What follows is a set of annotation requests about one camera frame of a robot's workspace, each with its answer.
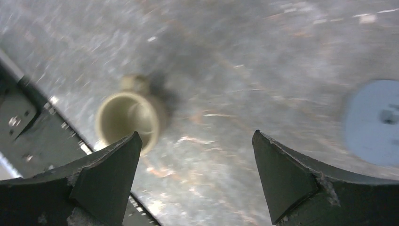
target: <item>metal surface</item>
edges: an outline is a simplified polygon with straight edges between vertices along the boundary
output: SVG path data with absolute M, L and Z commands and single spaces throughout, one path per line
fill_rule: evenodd
M 9 173 L 7 167 L 4 165 L 5 165 L 5 163 L 3 163 L 0 158 L 0 180 L 12 179 L 13 177 L 12 177 L 11 173 Z
M 12 76 L 15 76 L 15 80 L 19 81 L 23 76 L 24 73 L 21 69 L 7 56 L 7 54 L 0 49 L 0 64 L 1 66 L 5 67 L 6 70 L 9 70 Z
M 167 226 L 270 225 L 255 129 L 339 168 L 399 178 L 348 154 L 345 99 L 399 79 L 395 0 L 0 0 L 0 48 L 97 147 L 94 114 L 148 74 L 169 127 L 132 191 Z
M 0 90 L 0 115 L 5 120 L 0 121 L 0 141 L 15 140 L 36 115 L 35 107 L 14 87 Z

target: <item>blue plastic lid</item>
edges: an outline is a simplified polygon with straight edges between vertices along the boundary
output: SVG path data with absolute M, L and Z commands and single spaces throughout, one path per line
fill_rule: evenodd
M 361 159 L 399 165 L 399 81 L 362 87 L 348 102 L 344 135 L 349 151 Z

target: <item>blue circular object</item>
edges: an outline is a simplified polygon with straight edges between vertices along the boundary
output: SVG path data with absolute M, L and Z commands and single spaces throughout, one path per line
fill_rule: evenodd
M 344 135 L 350 152 L 381 166 L 399 165 L 399 81 L 375 80 L 349 100 Z

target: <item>bolt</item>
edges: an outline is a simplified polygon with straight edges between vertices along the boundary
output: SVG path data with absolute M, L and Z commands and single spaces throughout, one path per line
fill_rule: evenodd
M 25 160 L 26 160 L 26 162 L 29 162 L 32 158 L 33 158 L 32 155 L 28 155 L 28 156 L 26 156 Z
M 10 121 L 8 121 L 8 125 L 10 127 L 18 126 L 21 122 L 21 119 L 18 116 L 12 117 Z

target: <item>scratched metal table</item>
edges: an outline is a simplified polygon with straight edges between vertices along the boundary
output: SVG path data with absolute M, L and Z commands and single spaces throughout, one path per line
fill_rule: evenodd
M 4 49 L 92 146 L 95 113 L 143 73 L 171 122 L 132 191 L 166 226 L 270 225 L 255 129 L 340 168 L 346 96 L 399 79 L 396 0 L 0 0 Z

